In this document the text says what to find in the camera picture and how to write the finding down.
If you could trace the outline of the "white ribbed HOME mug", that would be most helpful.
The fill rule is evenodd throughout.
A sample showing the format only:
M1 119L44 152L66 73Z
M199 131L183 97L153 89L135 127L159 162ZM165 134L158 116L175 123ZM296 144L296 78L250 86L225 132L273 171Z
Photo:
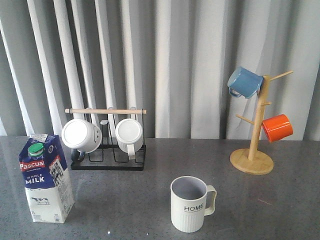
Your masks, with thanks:
M194 176L180 176L170 185L170 217L181 232L201 229L204 217L215 212L217 191Z

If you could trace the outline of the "Pascual whole milk carton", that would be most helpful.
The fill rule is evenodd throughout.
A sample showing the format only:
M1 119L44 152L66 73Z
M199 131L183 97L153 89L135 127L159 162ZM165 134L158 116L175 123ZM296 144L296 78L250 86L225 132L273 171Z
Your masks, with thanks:
M75 199L60 137L32 134L18 160L32 220L63 224Z

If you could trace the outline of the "white ribbed hanging mug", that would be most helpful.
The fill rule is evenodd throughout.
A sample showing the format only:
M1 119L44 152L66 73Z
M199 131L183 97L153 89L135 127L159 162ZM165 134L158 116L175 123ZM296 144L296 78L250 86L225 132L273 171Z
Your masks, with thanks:
M115 135L119 148L128 154L128 159L136 158L136 152L143 146L143 128L134 119L121 120L116 128Z

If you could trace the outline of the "grey pleated curtain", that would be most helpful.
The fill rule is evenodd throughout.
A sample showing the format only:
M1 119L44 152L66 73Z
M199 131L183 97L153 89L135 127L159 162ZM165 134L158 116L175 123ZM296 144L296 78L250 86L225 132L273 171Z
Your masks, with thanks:
M66 108L146 109L148 138L249 139L256 97L236 67L274 81L265 116L320 138L317 0L3 0L0 133L59 134Z

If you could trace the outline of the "white smiley face mug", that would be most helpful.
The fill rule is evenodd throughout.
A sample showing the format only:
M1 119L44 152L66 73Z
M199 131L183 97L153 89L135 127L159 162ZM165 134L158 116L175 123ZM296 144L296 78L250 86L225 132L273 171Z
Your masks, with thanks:
M62 129L61 137L67 147L85 153L95 151L103 139L100 128L83 119L68 121Z

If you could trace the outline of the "blue enamel mug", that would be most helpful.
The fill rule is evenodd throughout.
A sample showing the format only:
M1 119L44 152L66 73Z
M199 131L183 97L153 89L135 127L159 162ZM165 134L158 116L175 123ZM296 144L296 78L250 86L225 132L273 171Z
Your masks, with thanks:
M263 79L263 76L239 66L227 82L229 94L235 98L244 96L249 99L260 90Z

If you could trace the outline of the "wooden mug tree stand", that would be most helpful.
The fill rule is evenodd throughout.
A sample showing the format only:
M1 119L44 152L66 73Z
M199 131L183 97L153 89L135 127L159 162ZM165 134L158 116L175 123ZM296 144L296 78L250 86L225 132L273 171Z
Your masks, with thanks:
M267 101L269 86L273 80L292 73L293 71L290 70L276 76L264 75L260 91L257 95L254 121L250 121L243 116L237 115L238 118L253 124L249 148L240 148L230 154L230 162L238 170L252 175L265 175L272 171L274 167L273 160L267 154L258 150L262 122L265 114L265 106L271 104Z

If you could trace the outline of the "orange enamel mug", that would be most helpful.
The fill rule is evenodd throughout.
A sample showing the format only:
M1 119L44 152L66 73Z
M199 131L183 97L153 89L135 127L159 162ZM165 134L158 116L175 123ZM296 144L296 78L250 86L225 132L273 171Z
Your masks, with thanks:
M285 114L273 116L262 121L262 128L270 143L293 134L293 127Z

